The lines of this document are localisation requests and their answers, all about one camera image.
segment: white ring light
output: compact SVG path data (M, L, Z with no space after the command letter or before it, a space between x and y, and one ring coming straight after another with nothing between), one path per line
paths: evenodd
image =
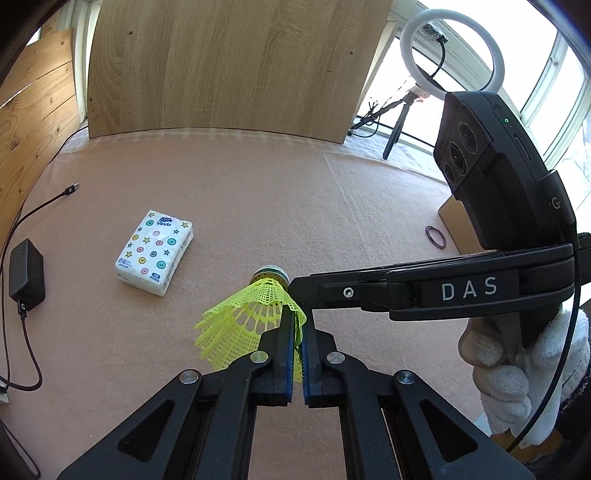
M413 58L413 38L415 33L424 24L432 20L455 20L467 25L482 37L492 55L492 78L485 90L489 92L498 92L503 85L503 80L505 80L505 62L503 60L503 55L501 54L501 49L496 44L495 39L492 38L491 34L488 33L482 25L470 17L452 10L438 8L427 9L412 16L407 21L406 25L404 25L402 34L400 35L400 52L402 54L402 59L404 60L408 72L415 79L419 87L431 95L441 100L445 100L445 94L447 92L437 88L429 82L425 75L423 75L418 69Z

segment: yellow mesh netting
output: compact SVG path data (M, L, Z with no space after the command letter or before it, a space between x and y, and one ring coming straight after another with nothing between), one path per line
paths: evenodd
M202 349L201 358L221 370L254 352L263 332L279 327L283 305L295 312L295 345L299 345L306 315L277 280L263 278L203 314L203 320L195 325L201 330L195 340ZM294 358L294 381L301 381L298 355Z

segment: gloved hand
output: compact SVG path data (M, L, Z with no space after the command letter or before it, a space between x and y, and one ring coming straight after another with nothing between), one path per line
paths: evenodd
M472 378L480 391L482 406L493 434L511 429L513 436L517 437L535 413L556 371L570 313L571 309L562 306L535 344L518 352L512 364L504 360L503 365L498 365L506 358L502 342L483 333L490 332L487 322L491 320L477 317L468 321L458 348L462 358L475 365ZM579 386L588 365L589 321L585 313L579 310L562 379L544 413L519 444L520 448L539 445L548 438L556 423L560 404Z

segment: brown box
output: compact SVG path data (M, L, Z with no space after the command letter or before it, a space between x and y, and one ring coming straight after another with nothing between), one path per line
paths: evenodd
M462 255L485 251L478 242L462 202L451 196L439 207L438 213Z

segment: screw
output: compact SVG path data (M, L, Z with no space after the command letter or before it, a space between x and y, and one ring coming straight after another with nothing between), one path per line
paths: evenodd
M251 361L256 364L263 364L269 358L269 354L267 352L263 352L262 350L257 350L256 352L251 353Z
M345 361L345 356L341 352L331 352L326 355L326 360L330 364L338 365Z
M181 381L181 383L184 383L185 385L195 383L198 378L199 373L195 370L185 370L178 376L178 379Z
M414 383L414 373L410 370L401 370L396 374L396 380L404 385L410 385Z

